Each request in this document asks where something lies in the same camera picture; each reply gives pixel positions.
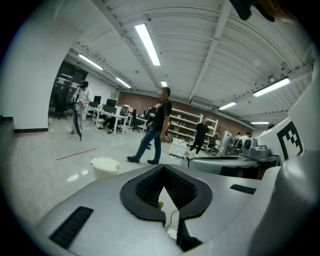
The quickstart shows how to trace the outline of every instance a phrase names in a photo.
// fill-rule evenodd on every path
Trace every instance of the floor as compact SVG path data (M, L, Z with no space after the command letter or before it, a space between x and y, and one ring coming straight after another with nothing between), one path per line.
M143 132L128 131L126 126L123 135L117 132L116 136L112 136L106 130L96 129L89 120L85 121L84 126L82 141L70 133L71 117L68 120L52 118L48 132L16 134L13 153L8 159L8 202L17 215L32 225L36 225L54 206L95 180L90 165L93 158L105 157L118 161L119 174L147 166L147 160L154 158L155 148L152 145L151 150L145 151L140 163L127 162L127 156L134 155L138 150ZM160 163L185 164L180 158L169 156L170 146L170 143L162 143ZM159 201L163 202L167 227L171 214L177 208L165 189ZM174 212L170 229L177 230L178 218L179 212Z

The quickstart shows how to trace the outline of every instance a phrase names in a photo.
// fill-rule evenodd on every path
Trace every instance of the white wall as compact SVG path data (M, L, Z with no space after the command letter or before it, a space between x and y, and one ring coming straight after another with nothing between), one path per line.
M95 96L101 96L101 104L106 104L107 99L110 97L111 93L116 92L116 99L118 99L120 90L113 87L111 84L107 83L105 80L97 77L94 74L88 73L85 79L89 83L89 88L91 90L92 99L94 101Z
M80 32L47 7L20 27L3 60L0 114L13 116L14 129L48 127L50 94L68 50Z

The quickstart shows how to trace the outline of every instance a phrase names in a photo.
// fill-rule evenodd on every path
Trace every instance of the white trash bin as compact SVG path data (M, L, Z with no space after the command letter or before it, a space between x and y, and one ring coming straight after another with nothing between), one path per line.
M96 181L116 175L120 166L118 161L106 157L94 158L90 164Z

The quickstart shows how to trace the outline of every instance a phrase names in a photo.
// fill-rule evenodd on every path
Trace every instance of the white cart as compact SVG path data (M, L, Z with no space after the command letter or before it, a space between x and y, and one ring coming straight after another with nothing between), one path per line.
M170 147L170 156L174 155L177 157L183 157L186 154L186 151L188 150L187 144L182 140L178 138L174 138Z

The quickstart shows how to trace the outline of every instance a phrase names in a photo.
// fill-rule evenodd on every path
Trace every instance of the blue jeans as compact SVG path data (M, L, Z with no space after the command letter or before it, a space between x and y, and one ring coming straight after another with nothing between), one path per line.
M142 155L144 154L148 144L154 139L154 147L155 147L155 154L153 161L156 164L159 164L160 156L161 156L161 141L160 141L161 130L155 130L150 128L144 137L141 140L140 147L138 152L135 154L135 158L140 160Z

